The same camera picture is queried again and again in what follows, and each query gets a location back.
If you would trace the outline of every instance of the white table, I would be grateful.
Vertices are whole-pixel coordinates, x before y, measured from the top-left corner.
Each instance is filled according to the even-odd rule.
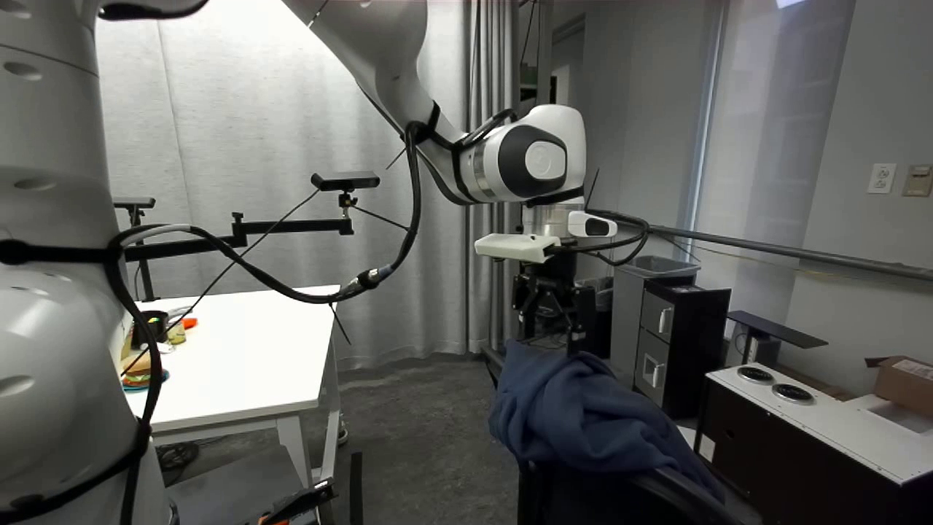
[[[906,427],[880,417],[877,409],[889,409],[886,398],[870,394],[843,401],[757,362],[754,366],[772,374],[772,381],[810,390],[817,401],[787,398],[772,390],[772,381],[741,375],[738,366],[714,371],[709,379],[896,483],[933,473],[933,427]]]
[[[183,311],[192,298],[139,304],[139,308]],[[192,311],[198,327],[187,344],[164,344],[164,381],[151,441],[157,446],[278,427],[303,487],[332,477],[338,446],[338,379],[330,357],[332,308],[295,304],[273,292],[211,293]],[[320,473],[310,473],[303,417],[326,401]],[[142,414],[147,394],[129,394]]]

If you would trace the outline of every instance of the dark blue cloth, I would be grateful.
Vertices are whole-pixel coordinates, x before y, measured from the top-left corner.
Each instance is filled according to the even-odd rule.
[[[725,499],[668,414],[585,352],[508,344],[491,427],[520,460],[633,476],[666,467]]]

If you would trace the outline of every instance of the cardboard box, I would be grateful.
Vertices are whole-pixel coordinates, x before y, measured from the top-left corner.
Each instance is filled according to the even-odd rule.
[[[875,379],[875,395],[933,420],[933,363],[915,357],[883,362]]]

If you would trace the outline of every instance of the electrical outlet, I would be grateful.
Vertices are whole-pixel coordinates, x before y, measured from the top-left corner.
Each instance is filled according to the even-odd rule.
[[[893,193],[899,164],[875,164],[870,178],[870,193]]]
[[[906,165],[906,197],[926,197],[933,193],[933,164],[912,164]]]

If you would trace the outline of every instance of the white countertop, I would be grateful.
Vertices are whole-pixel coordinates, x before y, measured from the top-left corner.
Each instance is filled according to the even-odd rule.
[[[772,381],[741,375],[738,366],[714,371],[709,379],[896,483],[933,473],[933,427],[906,427],[880,417],[875,409],[889,409],[886,398],[870,394],[843,401],[757,362],[752,366],[772,374]],[[798,384],[817,401],[787,398],[772,390],[775,381]]]
[[[192,298],[139,304],[139,308],[187,308]],[[164,344],[164,381],[151,427],[183,430],[252,417],[310,411],[326,371],[332,311],[273,292],[211,293],[192,311],[187,344]],[[142,414],[147,394],[126,394]]]

